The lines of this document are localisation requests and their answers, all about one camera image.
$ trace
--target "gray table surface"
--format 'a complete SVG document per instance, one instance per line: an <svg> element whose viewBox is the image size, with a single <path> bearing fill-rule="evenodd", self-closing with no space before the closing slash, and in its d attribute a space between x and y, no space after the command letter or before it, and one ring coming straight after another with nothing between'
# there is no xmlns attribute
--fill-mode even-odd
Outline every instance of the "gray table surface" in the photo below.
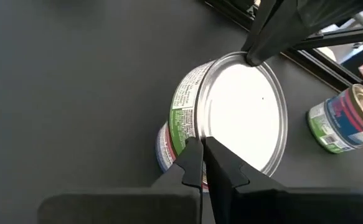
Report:
<svg viewBox="0 0 363 224"><path fill-rule="evenodd" d="M0 0L0 223L35 223L42 199L64 190L151 185L175 87L245 36L195 0ZM282 56L268 63L289 116L273 177L363 186L363 151L328 154L304 120L336 92Z"/></svg>

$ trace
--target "can label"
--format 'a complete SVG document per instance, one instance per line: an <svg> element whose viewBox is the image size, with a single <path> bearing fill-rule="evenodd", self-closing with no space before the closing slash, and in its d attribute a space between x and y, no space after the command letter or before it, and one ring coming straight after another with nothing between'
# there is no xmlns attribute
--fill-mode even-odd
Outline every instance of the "can label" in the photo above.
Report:
<svg viewBox="0 0 363 224"><path fill-rule="evenodd" d="M195 133L195 103L200 84L215 61L196 67L181 81L174 94L170 109L169 127L174 150L179 155L186 146L186 139Z"/></svg>
<svg viewBox="0 0 363 224"><path fill-rule="evenodd" d="M176 160L176 155L174 154L173 148L171 146L167 123L159 130L158 136L156 138L156 157L163 172L166 172ZM207 187L205 164L202 175L202 191L205 193L209 192L209 188Z"/></svg>
<svg viewBox="0 0 363 224"><path fill-rule="evenodd" d="M326 110L329 113L331 122L334 124L337 132L349 144L362 145L363 144L363 127L352 115L354 108L347 105L346 99L349 95L346 94L347 90L343 91L338 96L330 99L326 103Z"/></svg>
<svg viewBox="0 0 363 224"><path fill-rule="evenodd" d="M325 103L313 107L308 115L309 127L317 140L328 151L333 153L340 153L355 149L348 145L342 138L339 137L337 132L329 123L328 117L325 112Z"/></svg>
<svg viewBox="0 0 363 224"><path fill-rule="evenodd" d="M168 138L169 131L167 130L167 123L159 130L156 141L156 154L158 162L161 165L163 172L168 170L173 164L175 157L172 155L172 147Z"/></svg>

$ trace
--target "tin can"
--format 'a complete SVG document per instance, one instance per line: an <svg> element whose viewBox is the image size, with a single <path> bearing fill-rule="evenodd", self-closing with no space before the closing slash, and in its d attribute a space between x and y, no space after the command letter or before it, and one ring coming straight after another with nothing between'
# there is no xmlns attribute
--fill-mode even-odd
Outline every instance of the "tin can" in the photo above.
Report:
<svg viewBox="0 0 363 224"><path fill-rule="evenodd" d="M363 85L355 84L326 103L336 131L352 145L363 145Z"/></svg>
<svg viewBox="0 0 363 224"><path fill-rule="evenodd" d="M329 100L320 103L311 108L307 114L308 124L314 137L318 143L327 149L329 152L338 154L345 151L356 149L359 146L349 144L336 131L329 119L329 114L326 109L326 104Z"/></svg>
<svg viewBox="0 0 363 224"><path fill-rule="evenodd" d="M213 136L271 176L285 150L285 97L271 68L251 67L245 56L231 53L185 76L172 99L169 137L177 157L188 137Z"/></svg>
<svg viewBox="0 0 363 224"><path fill-rule="evenodd" d="M163 172L167 171L176 160L176 155L172 148L171 139L169 136L167 122L159 130L158 136L156 138L156 158ZM206 176L203 177L202 180L202 191L205 193L209 192Z"/></svg>

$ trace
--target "black metal frame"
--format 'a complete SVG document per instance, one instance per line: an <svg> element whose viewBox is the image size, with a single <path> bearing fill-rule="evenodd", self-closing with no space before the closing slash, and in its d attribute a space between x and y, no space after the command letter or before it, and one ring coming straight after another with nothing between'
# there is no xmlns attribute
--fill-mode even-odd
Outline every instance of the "black metal frame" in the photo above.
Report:
<svg viewBox="0 0 363 224"><path fill-rule="evenodd" d="M205 0L205 2L218 10L225 16L231 18L234 22L242 26L247 31L250 30L254 14L257 12L258 7L252 5L238 4L237 0L230 0L235 2L228 2L224 0ZM332 61L317 49L299 50L307 47L316 47L331 45L335 42L338 44L344 42L352 42L356 40L363 40L363 29L349 29L345 31L330 32L329 34L320 34L311 36L302 41L296 47L290 48L282 52L285 56L302 65L305 69L315 74L322 81L334 87L339 91L343 91L350 87L352 84L361 83L363 79L357 77L348 69Z"/></svg>
<svg viewBox="0 0 363 224"><path fill-rule="evenodd" d="M363 27L319 33L296 44L296 50L363 42Z"/></svg>

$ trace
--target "blue label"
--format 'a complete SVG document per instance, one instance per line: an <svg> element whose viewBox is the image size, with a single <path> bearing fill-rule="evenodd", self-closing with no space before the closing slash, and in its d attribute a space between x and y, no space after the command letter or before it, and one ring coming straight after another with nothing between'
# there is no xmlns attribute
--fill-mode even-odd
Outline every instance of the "blue label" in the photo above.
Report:
<svg viewBox="0 0 363 224"><path fill-rule="evenodd" d="M156 137L156 159L158 160L158 164L162 172L166 172L168 168L166 168L166 163L164 162L162 156L161 137L160 137L161 134L162 134L162 129L159 131L158 136Z"/></svg>
<svg viewBox="0 0 363 224"><path fill-rule="evenodd" d="M344 99L345 92L346 91L343 91L340 95L327 100L325 109L330 117L329 122L334 126L333 128L336 132L338 132L349 144L353 146L361 145L363 144L362 141L357 138L350 138L352 135L357 134L360 131L354 127L345 113L345 110L348 110L350 113L349 108L346 106L346 99Z"/></svg>

